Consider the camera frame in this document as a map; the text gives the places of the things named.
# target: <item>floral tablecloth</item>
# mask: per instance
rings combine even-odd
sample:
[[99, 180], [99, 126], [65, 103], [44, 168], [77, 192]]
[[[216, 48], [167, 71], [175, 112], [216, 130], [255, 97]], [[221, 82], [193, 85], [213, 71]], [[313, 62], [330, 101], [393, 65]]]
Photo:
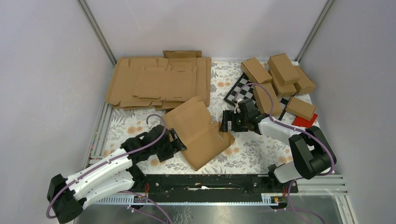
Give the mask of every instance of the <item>floral tablecloth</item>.
[[[221, 121], [222, 111], [233, 109], [223, 98], [241, 74], [240, 63], [212, 63], [211, 102], [208, 109], [213, 120]], [[311, 103], [308, 94], [297, 98]], [[155, 118], [151, 118], [149, 125], [146, 125], [146, 117], [152, 113], [164, 115], [164, 111], [155, 111], [153, 108], [129, 111], [114, 109], [101, 156], [109, 155], [127, 138], [157, 125], [158, 120]], [[282, 121], [291, 124], [294, 118], [294, 115], [286, 112]], [[190, 167], [181, 153], [161, 163], [154, 155], [138, 163], [138, 166], [145, 174], [264, 174], [268, 171], [267, 167], [274, 163], [280, 165], [293, 160], [290, 148], [271, 137], [254, 132], [232, 134], [235, 142], [198, 171]]]

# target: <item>gray floor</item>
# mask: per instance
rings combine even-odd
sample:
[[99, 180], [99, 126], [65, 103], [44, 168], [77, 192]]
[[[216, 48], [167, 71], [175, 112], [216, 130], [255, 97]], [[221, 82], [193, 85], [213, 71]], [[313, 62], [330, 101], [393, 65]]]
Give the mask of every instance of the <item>gray floor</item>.
[[[326, 223], [342, 223], [335, 200], [331, 196], [293, 196], [293, 205], [318, 213]], [[274, 212], [267, 206], [163, 206], [174, 224], [304, 224], [293, 211]], [[165, 216], [154, 206], [145, 206], [142, 211], [159, 218]], [[300, 213], [311, 223], [321, 224], [312, 214]], [[131, 213], [121, 205], [91, 205], [79, 217], [78, 224], [157, 224], [150, 217]]]

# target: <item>white wall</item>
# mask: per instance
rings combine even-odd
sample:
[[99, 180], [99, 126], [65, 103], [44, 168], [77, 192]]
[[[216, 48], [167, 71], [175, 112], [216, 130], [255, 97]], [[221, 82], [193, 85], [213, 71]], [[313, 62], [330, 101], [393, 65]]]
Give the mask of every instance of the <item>white wall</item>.
[[302, 59], [360, 224], [396, 213], [396, 2], [336, 1]]
[[212, 59], [295, 58], [326, 0], [87, 0], [116, 58], [200, 49]]
[[0, 223], [56, 223], [50, 179], [83, 167], [112, 65], [76, 1], [2, 1], [0, 30]]

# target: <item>pile of cardboard boxes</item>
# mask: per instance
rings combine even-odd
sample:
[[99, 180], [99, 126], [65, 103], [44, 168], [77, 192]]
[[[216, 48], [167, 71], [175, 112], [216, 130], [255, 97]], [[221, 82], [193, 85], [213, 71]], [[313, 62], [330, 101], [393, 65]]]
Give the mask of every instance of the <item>pile of cardboard boxes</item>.
[[[268, 61], [269, 71], [256, 59], [251, 58], [241, 63], [240, 67], [252, 83], [262, 84], [274, 100], [273, 116], [282, 113], [277, 98], [303, 95], [311, 93], [316, 85], [309, 79], [300, 66], [293, 66], [286, 54], [271, 56]], [[261, 88], [254, 89], [257, 107], [261, 113], [269, 114], [271, 101], [266, 92]], [[286, 105], [286, 111], [293, 113], [305, 120], [311, 120], [316, 107], [298, 98], [291, 97]]]
[[125, 110], [173, 109], [199, 96], [210, 102], [211, 59], [201, 51], [164, 51], [164, 57], [121, 57], [106, 102]]

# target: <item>checkered board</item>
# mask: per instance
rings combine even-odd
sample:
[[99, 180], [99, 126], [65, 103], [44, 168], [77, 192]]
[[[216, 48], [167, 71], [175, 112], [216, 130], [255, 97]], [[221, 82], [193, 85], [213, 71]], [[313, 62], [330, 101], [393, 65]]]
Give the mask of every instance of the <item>checkered board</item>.
[[[233, 99], [237, 93], [237, 91], [245, 84], [251, 83], [249, 78], [245, 73], [241, 75], [241, 77], [236, 81], [235, 85], [231, 88], [231, 90], [227, 93], [226, 97], [224, 97], [224, 101], [229, 103], [232, 106], [235, 106], [236, 103], [233, 102]], [[238, 95], [238, 98], [242, 99], [252, 99], [255, 106], [257, 107], [255, 96], [253, 95], [253, 87], [252, 86], [245, 86]], [[282, 120], [284, 114], [286, 113], [285, 107], [289, 102], [290, 97], [278, 98], [279, 102], [281, 103], [282, 113], [277, 118], [278, 120]]]

